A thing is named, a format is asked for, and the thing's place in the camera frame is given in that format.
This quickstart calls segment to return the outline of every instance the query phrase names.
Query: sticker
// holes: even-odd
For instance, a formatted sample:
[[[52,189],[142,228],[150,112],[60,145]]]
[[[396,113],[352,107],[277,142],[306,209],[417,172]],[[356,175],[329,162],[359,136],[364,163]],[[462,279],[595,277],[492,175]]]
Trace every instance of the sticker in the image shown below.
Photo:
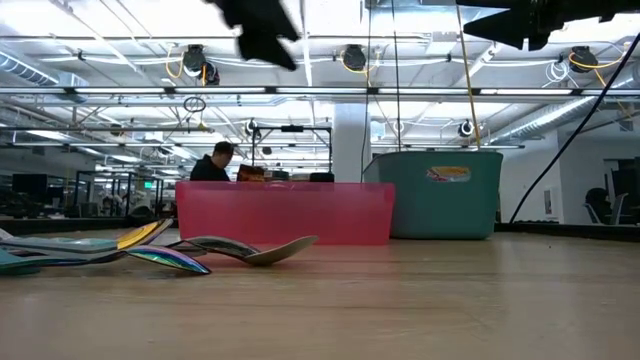
[[[471,169],[464,166],[434,166],[427,176],[435,182],[467,182],[471,180]]]

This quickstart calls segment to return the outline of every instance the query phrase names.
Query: teal plastic bin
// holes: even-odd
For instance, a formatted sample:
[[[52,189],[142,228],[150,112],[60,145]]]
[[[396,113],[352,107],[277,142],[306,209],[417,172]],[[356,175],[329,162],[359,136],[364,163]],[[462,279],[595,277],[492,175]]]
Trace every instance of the teal plastic bin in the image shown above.
[[[377,156],[365,182],[393,183],[391,237],[486,239],[498,207],[502,154],[399,152]]]

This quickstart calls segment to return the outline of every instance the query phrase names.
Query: translucent pink container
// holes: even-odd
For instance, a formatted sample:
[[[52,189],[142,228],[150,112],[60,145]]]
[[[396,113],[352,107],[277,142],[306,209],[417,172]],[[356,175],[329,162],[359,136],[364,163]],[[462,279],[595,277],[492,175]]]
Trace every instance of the translucent pink container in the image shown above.
[[[222,236],[281,245],[318,235],[318,245],[386,245],[392,184],[176,184],[180,236]]]

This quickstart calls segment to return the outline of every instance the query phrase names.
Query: table surface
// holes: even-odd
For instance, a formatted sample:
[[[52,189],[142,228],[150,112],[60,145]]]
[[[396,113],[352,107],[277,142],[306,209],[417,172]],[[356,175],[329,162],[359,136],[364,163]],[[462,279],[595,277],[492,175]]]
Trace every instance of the table surface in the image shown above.
[[[0,278],[0,358],[635,360],[639,258],[496,234],[314,246],[273,268],[209,255],[201,277],[128,258],[48,268]]]

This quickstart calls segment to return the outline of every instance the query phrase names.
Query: person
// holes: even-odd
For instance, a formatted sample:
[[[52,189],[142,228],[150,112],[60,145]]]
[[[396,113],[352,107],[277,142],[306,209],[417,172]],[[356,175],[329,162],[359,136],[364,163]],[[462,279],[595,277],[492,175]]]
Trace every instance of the person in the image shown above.
[[[233,158],[233,144],[221,141],[216,144],[213,156],[206,154],[196,162],[191,170],[191,181],[229,181],[229,176],[224,168]]]

